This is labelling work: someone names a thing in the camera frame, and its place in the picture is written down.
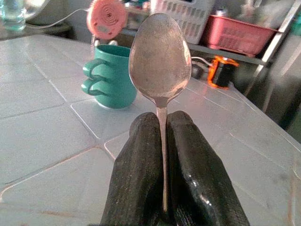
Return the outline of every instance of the tiled table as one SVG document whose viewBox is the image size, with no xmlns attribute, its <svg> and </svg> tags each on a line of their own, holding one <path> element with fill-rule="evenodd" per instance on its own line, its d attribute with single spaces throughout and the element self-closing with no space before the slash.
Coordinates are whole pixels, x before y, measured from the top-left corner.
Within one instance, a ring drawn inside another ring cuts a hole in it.
<svg viewBox="0 0 301 226">
<path fill-rule="evenodd" d="M 36 35 L 0 42 L 0 225 L 99 223 L 138 94 L 101 108 L 80 90 L 84 43 Z M 253 226 L 301 225 L 301 145 L 233 86 L 191 79 L 168 106 L 186 111 L 221 157 Z"/>
</svg>

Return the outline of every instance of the pink dish rack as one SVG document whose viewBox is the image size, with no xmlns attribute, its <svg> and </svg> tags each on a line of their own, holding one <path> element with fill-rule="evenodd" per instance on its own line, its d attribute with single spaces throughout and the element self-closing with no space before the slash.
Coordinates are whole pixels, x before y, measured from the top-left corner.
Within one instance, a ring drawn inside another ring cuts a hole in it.
<svg viewBox="0 0 301 226">
<path fill-rule="evenodd" d="M 202 37 L 209 48 L 224 49 L 254 57 L 277 32 L 222 16 L 211 15 Z"/>
</svg>

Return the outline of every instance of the spoon bowl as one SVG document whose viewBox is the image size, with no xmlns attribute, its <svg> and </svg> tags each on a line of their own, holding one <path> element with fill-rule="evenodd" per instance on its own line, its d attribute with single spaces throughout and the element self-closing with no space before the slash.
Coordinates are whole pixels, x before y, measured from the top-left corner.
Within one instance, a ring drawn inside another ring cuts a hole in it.
<svg viewBox="0 0 301 226">
<path fill-rule="evenodd" d="M 130 56 L 129 74 L 135 87 L 157 107 L 163 157 L 163 213 L 168 218 L 167 104 L 180 94 L 191 76 L 191 57 L 177 22 L 157 13 L 139 27 Z"/>
</svg>

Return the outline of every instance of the spoon handle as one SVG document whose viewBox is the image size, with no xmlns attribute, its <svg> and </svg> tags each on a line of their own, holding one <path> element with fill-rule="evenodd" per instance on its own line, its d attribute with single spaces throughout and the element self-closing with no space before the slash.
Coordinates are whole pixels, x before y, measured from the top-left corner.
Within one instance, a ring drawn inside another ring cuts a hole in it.
<svg viewBox="0 0 301 226">
<path fill-rule="evenodd" d="M 157 107 L 157 117 L 160 124 L 161 143 L 162 143 L 162 157 L 163 157 L 163 213 L 168 215 L 168 153 L 166 150 L 166 121 L 167 121 L 167 107 Z"/>
</svg>

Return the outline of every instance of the green mug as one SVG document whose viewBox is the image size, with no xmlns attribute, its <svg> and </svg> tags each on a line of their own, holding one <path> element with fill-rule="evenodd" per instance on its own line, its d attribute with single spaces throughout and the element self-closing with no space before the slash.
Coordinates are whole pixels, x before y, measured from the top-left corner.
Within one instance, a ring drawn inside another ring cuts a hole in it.
<svg viewBox="0 0 301 226">
<path fill-rule="evenodd" d="M 135 100 L 137 90 L 128 74 L 130 49 L 115 45 L 95 48 L 95 58 L 83 67 L 89 78 L 81 89 L 108 108 L 124 108 Z"/>
</svg>

